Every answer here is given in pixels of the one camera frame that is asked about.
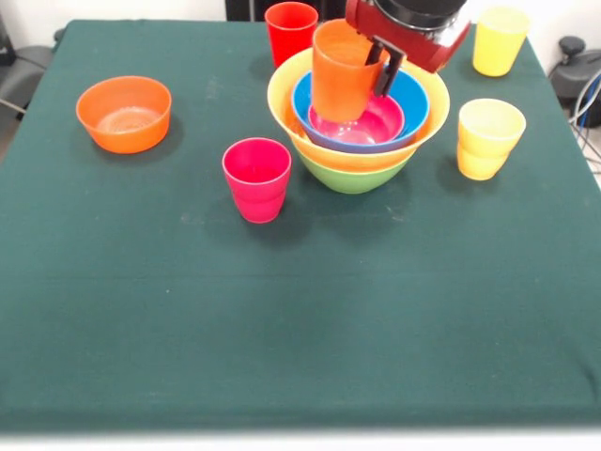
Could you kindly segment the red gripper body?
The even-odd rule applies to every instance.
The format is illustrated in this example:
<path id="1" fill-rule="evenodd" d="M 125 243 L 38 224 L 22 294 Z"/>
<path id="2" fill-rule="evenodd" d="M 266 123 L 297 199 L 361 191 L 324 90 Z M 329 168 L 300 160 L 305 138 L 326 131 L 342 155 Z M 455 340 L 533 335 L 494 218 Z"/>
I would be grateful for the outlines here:
<path id="1" fill-rule="evenodd" d="M 470 32 L 464 1 L 348 1 L 346 21 L 370 42 L 403 51 L 434 73 L 446 65 Z"/>

